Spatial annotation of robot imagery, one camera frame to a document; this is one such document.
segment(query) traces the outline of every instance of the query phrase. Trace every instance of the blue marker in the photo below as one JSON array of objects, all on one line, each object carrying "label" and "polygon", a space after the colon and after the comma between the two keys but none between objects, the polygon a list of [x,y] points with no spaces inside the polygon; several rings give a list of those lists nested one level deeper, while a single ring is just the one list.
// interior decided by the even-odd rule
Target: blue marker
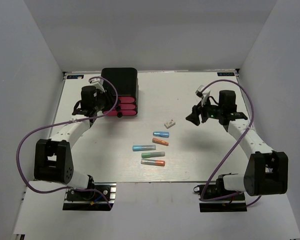
[{"label": "blue marker", "polygon": [[132,151],[149,151],[149,150],[156,150],[156,145],[133,145]]},{"label": "blue marker", "polygon": [[168,131],[154,131],[153,136],[161,137],[161,138],[168,138],[169,132]]}]

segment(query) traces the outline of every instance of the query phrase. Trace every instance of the light blue marker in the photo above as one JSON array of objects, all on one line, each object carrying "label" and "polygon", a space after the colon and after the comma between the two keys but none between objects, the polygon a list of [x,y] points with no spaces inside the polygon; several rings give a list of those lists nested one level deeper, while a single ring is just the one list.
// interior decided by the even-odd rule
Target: light blue marker
[{"label": "light blue marker", "polygon": [[168,131],[154,131],[153,136],[161,137],[161,138],[168,138],[169,132]]}]

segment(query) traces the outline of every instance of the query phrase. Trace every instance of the small white block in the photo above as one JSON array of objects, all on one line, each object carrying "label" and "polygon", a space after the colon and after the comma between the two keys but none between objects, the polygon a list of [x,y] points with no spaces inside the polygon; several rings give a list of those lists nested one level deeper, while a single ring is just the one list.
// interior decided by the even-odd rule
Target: small white block
[{"label": "small white block", "polygon": [[175,122],[173,119],[171,119],[170,121],[167,121],[167,122],[164,124],[164,126],[166,127],[166,129],[169,129],[169,128],[171,128],[171,127],[174,126],[174,125],[176,125],[176,122]]}]

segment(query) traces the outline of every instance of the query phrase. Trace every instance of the white backdrop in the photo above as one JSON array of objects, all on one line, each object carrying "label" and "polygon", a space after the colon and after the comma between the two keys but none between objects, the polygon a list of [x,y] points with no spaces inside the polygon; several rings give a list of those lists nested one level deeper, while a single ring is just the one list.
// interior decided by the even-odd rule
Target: white backdrop
[{"label": "white backdrop", "polygon": [[[0,240],[11,239],[25,184],[16,165],[24,135],[51,124],[62,90],[62,72],[22,0],[0,0]],[[21,150],[21,165],[33,179],[35,143]]]},{"label": "white backdrop", "polygon": [[62,71],[240,68],[277,0],[25,0]]},{"label": "white backdrop", "polygon": [[300,229],[300,0],[279,0],[241,70],[261,137],[289,157],[288,198]]}]

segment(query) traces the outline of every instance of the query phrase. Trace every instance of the black cable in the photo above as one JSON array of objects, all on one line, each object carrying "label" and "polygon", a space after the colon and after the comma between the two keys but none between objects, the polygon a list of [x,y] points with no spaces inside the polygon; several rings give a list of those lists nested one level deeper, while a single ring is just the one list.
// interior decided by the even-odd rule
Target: black cable
[{"label": "black cable", "polygon": [[77,110],[77,108],[79,107],[79,104],[81,103],[81,100],[77,101],[76,104],[73,107],[73,111]]},{"label": "black cable", "polygon": [[215,104],[219,105],[219,103],[215,100],[215,98],[213,96],[208,96],[208,99],[212,99]]},{"label": "black cable", "polygon": [[233,196],[233,197],[231,198],[231,200],[230,200],[230,202],[228,203],[228,205],[231,204],[231,203],[233,202],[234,199],[235,199],[235,196]]},{"label": "black cable", "polygon": [[197,186],[195,186],[195,187],[193,188],[193,192],[196,193],[196,194],[199,194],[199,193],[200,193],[200,187],[199,187],[199,185],[197,185]]},{"label": "black cable", "polygon": [[93,193],[93,194],[92,194],[92,197],[90,197],[90,198],[84,198],[84,197],[82,196],[82,199],[84,199],[84,200],[86,200],[86,201],[91,200],[91,199],[95,196],[95,192],[91,191],[90,193]]}]

